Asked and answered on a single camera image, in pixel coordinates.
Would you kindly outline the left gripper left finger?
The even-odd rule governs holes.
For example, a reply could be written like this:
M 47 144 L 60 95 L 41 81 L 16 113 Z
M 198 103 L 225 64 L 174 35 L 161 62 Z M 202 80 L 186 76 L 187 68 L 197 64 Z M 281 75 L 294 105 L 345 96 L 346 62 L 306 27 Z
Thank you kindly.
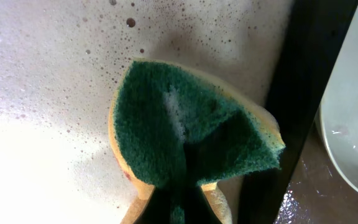
M 164 189 L 155 189 L 134 224 L 169 224 L 170 207 L 171 193 Z

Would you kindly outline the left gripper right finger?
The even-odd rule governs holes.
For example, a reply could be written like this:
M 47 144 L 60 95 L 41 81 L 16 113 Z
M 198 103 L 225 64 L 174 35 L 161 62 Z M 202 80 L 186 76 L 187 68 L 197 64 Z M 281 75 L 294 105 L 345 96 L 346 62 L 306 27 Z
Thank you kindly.
M 201 187 L 185 189 L 183 208 L 185 211 L 185 224 L 221 224 Z

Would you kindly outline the green yellow sponge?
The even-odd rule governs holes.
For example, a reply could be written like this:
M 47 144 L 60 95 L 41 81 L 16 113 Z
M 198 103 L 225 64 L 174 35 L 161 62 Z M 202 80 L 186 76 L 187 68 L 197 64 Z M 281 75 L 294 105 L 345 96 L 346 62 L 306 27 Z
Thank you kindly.
M 277 169 L 285 143 L 275 118 L 220 78 L 177 63 L 135 59 L 109 111 L 114 156 L 137 190 L 123 223 L 134 223 L 155 189 L 171 193 L 170 223 L 185 223 L 186 188 L 201 187 L 231 223 L 218 182 Z

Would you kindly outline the pale green plate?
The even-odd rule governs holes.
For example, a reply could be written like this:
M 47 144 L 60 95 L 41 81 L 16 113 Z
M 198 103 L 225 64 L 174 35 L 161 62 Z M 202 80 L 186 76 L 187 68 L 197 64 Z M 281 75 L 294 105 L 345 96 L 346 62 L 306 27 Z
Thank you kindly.
M 358 5 L 324 91 L 319 128 L 334 167 L 358 192 Z

